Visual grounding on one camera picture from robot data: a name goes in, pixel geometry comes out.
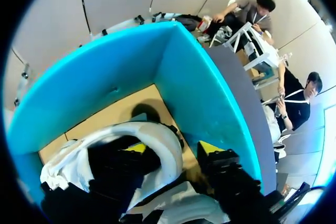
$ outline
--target bottle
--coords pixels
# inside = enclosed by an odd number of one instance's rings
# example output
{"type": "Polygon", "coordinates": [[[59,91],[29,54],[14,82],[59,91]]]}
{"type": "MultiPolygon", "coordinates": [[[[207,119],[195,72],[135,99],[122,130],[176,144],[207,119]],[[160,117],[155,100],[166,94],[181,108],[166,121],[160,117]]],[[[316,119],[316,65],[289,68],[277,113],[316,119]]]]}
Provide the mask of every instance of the bottle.
{"type": "Polygon", "coordinates": [[[281,116],[278,106],[275,106],[274,116],[279,118],[281,116]]]}
{"type": "Polygon", "coordinates": [[[283,60],[283,61],[287,61],[287,60],[289,60],[289,58],[290,57],[292,57],[292,52],[289,52],[289,53],[287,53],[287,54],[284,54],[282,57],[281,57],[281,59],[283,60]]]}

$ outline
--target hand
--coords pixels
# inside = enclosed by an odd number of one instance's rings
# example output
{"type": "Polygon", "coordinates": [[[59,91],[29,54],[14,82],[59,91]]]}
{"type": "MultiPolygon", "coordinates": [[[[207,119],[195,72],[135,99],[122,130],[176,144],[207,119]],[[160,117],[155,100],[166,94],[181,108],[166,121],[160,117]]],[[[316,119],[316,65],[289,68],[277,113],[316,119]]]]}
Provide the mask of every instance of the hand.
{"type": "Polygon", "coordinates": [[[214,22],[216,22],[216,23],[220,23],[220,22],[223,22],[223,21],[224,21],[224,18],[225,18],[225,16],[224,16],[223,14],[218,13],[218,14],[216,14],[216,15],[213,17],[213,20],[214,20],[214,22]]]}
{"type": "Polygon", "coordinates": [[[279,112],[282,116],[287,114],[286,105],[285,105],[285,102],[284,102],[283,98],[280,98],[277,101],[277,106],[278,106],[279,112]]]}
{"type": "Polygon", "coordinates": [[[261,28],[260,28],[260,26],[259,26],[258,24],[253,24],[252,27],[253,27],[253,29],[254,29],[255,31],[257,31],[258,33],[262,32],[262,30],[261,30],[261,28]]]}
{"type": "Polygon", "coordinates": [[[282,83],[279,83],[278,92],[280,95],[285,95],[285,87],[282,83]]]}

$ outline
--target gray shirt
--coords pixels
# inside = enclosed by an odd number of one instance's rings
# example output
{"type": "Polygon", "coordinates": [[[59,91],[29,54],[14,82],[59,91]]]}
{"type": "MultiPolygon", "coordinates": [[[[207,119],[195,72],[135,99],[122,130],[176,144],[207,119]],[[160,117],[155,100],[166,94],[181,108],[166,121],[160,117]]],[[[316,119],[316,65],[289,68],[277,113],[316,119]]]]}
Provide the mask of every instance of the gray shirt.
{"type": "Polygon", "coordinates": [[[262,31],[268,31],[272,34],[272,22],[271,17],[267,15],[262,17],[257,12],[257,0],[237,0],[236,3],[241,9],[236,13],[236,17],[243,23],[250,22],[252,24],[258,24],[262,31]]]}

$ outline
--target teal foam wall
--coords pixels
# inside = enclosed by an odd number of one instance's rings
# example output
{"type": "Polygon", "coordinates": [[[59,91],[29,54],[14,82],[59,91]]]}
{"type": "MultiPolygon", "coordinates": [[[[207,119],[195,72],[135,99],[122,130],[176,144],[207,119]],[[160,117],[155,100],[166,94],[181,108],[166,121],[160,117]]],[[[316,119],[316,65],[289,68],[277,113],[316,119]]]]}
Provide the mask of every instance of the teal foam wall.
{"type": "Polygon", "coordinates": [[[154,83],[195,155],[199,140],[232,148],[246,172],[261,181],[243,114],[210,56],[186,29],[175,29],[169,38],[154,83]]]}

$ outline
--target black hair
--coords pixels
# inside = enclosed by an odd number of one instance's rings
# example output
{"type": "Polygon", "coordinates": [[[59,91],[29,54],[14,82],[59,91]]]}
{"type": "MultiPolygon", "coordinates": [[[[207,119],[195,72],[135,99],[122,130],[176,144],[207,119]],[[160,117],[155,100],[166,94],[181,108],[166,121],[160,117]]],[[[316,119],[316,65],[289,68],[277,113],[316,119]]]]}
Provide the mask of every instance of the black hair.
{"type": "Polygon", "coordinates": [[[308,78],[307,78],[307,85],[311,81],[316,84],[317,93],[320,93],[322,88],[323,88],[323,84],[322,84],[322,80],[321,80],[321,77],[320,77],[319,73],[317,73],[317,72],[310,73],[308,75],[308,78]]]}
{"type": "Polygon", "coordinates": [[[275,9],[275,2],[273,0],[257,0],[257,4],[270,12],[275,9]]]}

